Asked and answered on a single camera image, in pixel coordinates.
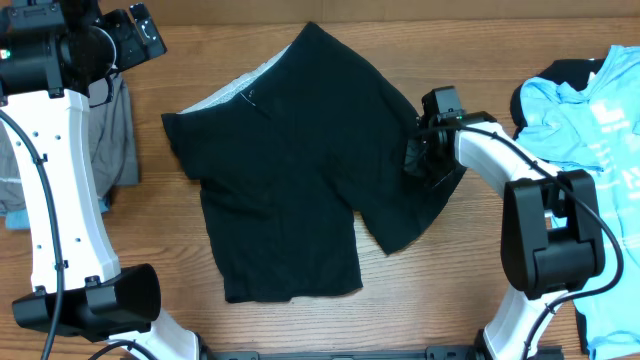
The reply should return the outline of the black shorts with mesh lining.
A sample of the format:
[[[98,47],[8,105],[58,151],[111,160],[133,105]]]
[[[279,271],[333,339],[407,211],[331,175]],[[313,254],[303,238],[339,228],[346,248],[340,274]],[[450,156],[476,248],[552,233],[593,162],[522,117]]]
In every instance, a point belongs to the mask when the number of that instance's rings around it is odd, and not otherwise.
[[[354,219],[388,254],[433,223],[464,175],[404,169],[418,115],[316,24],[256,70],[162,122],[201,185],[230,303],[339,296],[362,285]]]

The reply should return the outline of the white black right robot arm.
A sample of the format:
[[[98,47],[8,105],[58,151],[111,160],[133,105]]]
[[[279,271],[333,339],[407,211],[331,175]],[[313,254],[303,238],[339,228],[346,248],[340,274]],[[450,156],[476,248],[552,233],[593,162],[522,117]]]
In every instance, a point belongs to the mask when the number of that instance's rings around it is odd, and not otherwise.
[[[431,346],[428,359],[561,359],[539,339],[567,296],[602,273],[604,244],[595,185],[526,151],[486,112],[468,113],[452,86],[421,100],[404,170],[434,190],[465,169],[503,201],[501,263],[509,282],[494,318],[468,346]]]

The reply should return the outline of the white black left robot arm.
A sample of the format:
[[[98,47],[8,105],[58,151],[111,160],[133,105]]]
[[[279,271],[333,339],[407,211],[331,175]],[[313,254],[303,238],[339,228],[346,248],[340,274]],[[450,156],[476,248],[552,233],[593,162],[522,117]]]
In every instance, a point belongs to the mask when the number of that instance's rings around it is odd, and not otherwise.
[[[1,120],[15,154],[33,248],[32,292],[16,323],[80,336],[139,359],[207,359],[161,306],[148,264],[122,267],[98,206],[90,162],[89,87],[166,52],[142,3],[14,1],[1,11]]]

